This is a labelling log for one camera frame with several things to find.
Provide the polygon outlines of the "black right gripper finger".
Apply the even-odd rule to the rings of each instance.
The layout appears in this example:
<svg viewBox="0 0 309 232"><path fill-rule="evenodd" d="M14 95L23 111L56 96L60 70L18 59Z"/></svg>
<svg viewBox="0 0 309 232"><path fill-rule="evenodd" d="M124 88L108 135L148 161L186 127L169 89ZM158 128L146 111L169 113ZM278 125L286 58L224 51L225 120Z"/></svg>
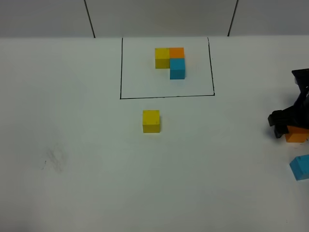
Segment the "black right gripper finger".
<svg viewBox="0 0 309 232"><path fill-rule="evenodd" d="M281 138L283 135L288 134L288 126L287 125L275 125L274 126L274 134L276 138Z"/></svg>

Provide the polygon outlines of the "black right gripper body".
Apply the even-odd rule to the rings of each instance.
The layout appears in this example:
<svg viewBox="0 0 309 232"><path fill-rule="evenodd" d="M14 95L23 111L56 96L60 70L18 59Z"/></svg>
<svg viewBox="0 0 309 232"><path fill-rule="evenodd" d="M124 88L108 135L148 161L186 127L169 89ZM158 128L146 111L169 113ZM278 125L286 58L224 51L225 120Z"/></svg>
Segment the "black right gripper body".
<svg viewBox="0 0 309 232"><path fill-rule="evenodd" d="M270 126L295 126L309 128L309 69L293 70L300 94L295 103L284 109L273 111L268 116Z"/></svg>

